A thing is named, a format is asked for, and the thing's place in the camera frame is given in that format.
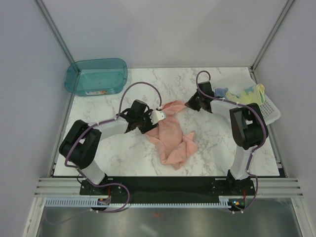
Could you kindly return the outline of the pink towel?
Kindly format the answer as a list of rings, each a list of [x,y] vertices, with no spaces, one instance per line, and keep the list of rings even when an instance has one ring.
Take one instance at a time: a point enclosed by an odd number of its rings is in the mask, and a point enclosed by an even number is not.
[[[160,163],[171,165],[178,170],[197,151],[194,142],[195,132],[184,134],[175,115],[185,108],[185,103],[176,100],[164,104],[162,111],[166,118],[158,122],[158,126],[145,133],[146,138],[155,145]]]

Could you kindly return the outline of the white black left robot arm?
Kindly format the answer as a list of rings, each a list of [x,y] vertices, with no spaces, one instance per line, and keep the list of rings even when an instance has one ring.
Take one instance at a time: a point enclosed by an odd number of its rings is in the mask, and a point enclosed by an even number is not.
[[[107,175],[95,161],[100,141],[135,129],[144,134],[156,128],[159,119],[164,118],[162,111],[150,109],[146,103],[135,100],[130,108],[113,118],[93,123],[76,120],[62,141],[59,153],[65,158],[66,167],[76,169],[91,183],[91,189],[102,195],[108,189],[108,182]]]

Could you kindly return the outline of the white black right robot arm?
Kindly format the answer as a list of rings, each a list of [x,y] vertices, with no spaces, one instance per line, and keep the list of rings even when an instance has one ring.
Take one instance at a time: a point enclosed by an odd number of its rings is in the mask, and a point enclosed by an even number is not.
[[[228,193],[237,195],[243,190],[242,180],[252,176],[249,167],[254,152],[264,145],[268,137],[268,129],[259,105],[244,105],[226,98],[217,98],[208,81],[197,84],[197,91],[185,105],[194,111],[203,109],[230,121],[237,149],[225,184]]]

